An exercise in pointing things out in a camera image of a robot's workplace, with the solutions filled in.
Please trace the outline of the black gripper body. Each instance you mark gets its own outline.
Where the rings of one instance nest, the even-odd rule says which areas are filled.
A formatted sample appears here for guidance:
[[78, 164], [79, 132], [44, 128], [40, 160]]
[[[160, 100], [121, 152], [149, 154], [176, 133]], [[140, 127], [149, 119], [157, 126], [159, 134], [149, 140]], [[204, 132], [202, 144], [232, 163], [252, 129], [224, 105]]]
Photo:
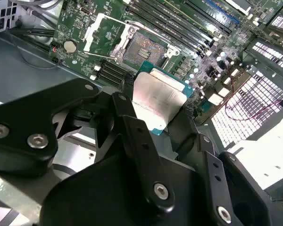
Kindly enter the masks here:
[[160, 157], [144, 121], [120, 119], [106, 157], [56, 185], [42, 226], [213, 226], [201, 180]]

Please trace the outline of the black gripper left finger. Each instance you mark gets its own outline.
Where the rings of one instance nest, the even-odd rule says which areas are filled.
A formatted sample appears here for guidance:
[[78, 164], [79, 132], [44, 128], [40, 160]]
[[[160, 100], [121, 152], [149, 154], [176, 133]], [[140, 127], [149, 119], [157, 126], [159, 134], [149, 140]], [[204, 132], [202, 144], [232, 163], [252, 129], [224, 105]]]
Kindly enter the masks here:
[[58, 140], [82, 127], [96, 130], [99, 161], [121, 133], [120, 119], [137, 119], [129, 97], [74, 79], [0, 105], [0, 171], [38, 177], [50, 168]]

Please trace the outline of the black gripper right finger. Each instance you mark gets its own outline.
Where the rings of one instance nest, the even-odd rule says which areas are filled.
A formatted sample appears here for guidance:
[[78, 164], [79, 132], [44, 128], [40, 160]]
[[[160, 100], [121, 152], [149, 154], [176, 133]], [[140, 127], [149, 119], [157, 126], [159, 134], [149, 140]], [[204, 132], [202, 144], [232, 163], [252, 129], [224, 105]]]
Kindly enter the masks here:
[[272, 226], [271, 202], [241, 162], [229, 152], [216, 154], [185, 110], [168, 125], [177, 160], [195, 169], [210, 218], [218, 226]]

